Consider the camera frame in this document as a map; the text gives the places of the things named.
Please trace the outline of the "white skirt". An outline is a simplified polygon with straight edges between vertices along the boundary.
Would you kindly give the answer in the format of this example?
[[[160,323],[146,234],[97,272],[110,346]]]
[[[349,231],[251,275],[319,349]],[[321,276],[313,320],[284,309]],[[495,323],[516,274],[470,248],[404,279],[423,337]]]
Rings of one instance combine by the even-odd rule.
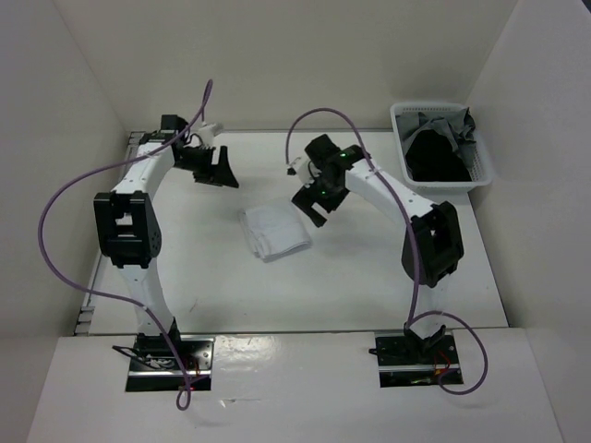
[[[248,249],[263,262],[272,262],[312,246],[311,236],[288,198],[241,209],[238,220]]]

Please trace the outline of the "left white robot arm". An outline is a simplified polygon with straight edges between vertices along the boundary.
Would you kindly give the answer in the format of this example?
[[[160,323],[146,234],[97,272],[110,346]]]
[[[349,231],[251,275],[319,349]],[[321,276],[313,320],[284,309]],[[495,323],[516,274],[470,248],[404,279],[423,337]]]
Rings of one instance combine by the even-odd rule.
[[[173,168],[191,172],[197,183],[238,188],[228,148],[214,146],[222,132],[219,123],[202,123],[190,131],[181,117],[163,115],[161,127],[139,140],[121,181],[93,200],[101,252],[121,272],[133,301],[138,322],[134,352],[166,369],[181,363],[184,346],[157,269],[163,235],[152,199]]]

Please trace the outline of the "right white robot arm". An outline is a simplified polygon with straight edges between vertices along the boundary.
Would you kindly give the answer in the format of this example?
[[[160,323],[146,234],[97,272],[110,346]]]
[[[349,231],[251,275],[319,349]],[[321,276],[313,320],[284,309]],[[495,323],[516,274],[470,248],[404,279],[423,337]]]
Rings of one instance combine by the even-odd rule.
[[[350,194],[362,197],[392,222],[401,222],[404,241],[401,263],[413,282],[413,294],[404,323],[404,351],[416,363],[426,362],[437,351],[444,326],[432,334],[415,332],[419,289],[437,287],[453,274],[464,256],[464,244],[457,210],[417,195],[384,172],[364,147],[341,149],[327,135],[314,138],[305,154],[287,163],[287,173],[299,178],[302,186],[291,202],[320,228],[325,215],[336,211]]]

